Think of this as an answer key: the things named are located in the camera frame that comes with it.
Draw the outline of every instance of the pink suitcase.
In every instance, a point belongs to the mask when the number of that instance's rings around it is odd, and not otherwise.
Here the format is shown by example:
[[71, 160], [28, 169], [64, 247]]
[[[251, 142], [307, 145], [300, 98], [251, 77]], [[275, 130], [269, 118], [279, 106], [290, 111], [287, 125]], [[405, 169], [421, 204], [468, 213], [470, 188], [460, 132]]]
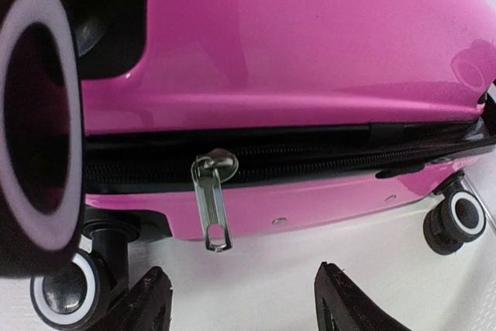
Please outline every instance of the pink suitcase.
[[0, 0], [0, 21], [0, 274], [62, 267], [31, 281], [50, 326], [168, 329], [160, 268], [128, 290], [142, 222], [221, 252], [434, 192], [435, 252], [485, 229], [462, 171], [496, 144], [483, 0]]
[[98, 44], [81, 58], [87, 204], [201, 239], [189, 168], [215, 148], [239, 158], [223, 185], [234, 236], [424, 198], [475, 159], [446, 155], [492, 144], [474, 123], [495, 20], [483, 0], [146, 0], [129, 69]]

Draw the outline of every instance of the rivet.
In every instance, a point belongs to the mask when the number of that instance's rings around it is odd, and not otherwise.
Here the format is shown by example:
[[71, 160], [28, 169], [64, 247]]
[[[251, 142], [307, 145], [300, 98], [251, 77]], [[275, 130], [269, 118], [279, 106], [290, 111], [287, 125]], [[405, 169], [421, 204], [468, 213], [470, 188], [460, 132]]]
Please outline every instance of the rivet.
[[280, 217], [278, 219], [275, 219], [272, 222], [272, 225], [284, 225], [286, 222], [288, 222], [288, 219], [286, 219], [285, 217]]

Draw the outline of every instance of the black trim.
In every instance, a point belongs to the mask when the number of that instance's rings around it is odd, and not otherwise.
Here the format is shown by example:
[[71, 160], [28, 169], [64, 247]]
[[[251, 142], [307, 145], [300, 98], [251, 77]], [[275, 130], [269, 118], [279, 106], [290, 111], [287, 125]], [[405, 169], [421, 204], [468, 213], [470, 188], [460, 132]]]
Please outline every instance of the black trim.
[[320, 265], [314, 288], [319, 331], [410, 331], [335, 264]]
[[479, 97], [479, 100], [477, 101], [478, 105], [483, 105], [487, 101], [487, 93], [484, 93], [481, 97]]
[[491, 151], [496, 144], [489, 99], [476, 122], [372, 124], [138, 133], [87, 138], [87, 193], [191, 191], [195, 157], [221, 147], [239, 159], [225, 188], [342, 177], [378, 178]]

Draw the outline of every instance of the black wheel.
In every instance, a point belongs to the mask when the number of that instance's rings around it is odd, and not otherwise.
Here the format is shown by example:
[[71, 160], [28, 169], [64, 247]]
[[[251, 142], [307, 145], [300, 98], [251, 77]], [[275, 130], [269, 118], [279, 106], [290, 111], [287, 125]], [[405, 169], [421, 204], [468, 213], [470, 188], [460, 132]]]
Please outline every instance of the black wheel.
[[0, 0], [0, 275], [71, 262], [83, 218], [81, 85], [61, 0]]
[[30, 290], [38, 316], [60, 330], [87, 329], [107, 312], [110, 303], [105, 269], [82, 250], [56, 274], [33, 278]]
[[486, 216], [479, 201], [467, 191], [457, 191], [441, 205], [446, 231], [455, 240], [471, 242], [486, 229]]
[[439, 234], [440, 227], [433, 211], [430, 211], [425, 217], [423, 227], [425, 241], [439, 255], [450, 255], [462, 248], [463, 243], [447, 235]]
[[467, 191], [454, 191], [424, 219], [424, 237], [432, 250], [449, 255], [481, 236], [486, 216], [479, 201]]

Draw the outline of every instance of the metal zipper pull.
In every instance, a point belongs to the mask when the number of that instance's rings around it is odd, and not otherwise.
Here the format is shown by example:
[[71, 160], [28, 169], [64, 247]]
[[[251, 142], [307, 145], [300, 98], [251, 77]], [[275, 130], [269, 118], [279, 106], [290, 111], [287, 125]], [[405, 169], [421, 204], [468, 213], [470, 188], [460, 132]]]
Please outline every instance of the metal zipper pull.
[[[215, 149], [206, 155], [196, 157], [196, 161], [191, 166], [191, 176], [195, 185], [207, 250], [222, 252], [233, 246], [221, 183], [234, 176], [238, 171], [238, 166], [236, 156], [224, 149]], [[208, 231], [210, 226], [214, 225], [220, 226], [224, 234], [224, 241], [220, 244], [212, 242]]]

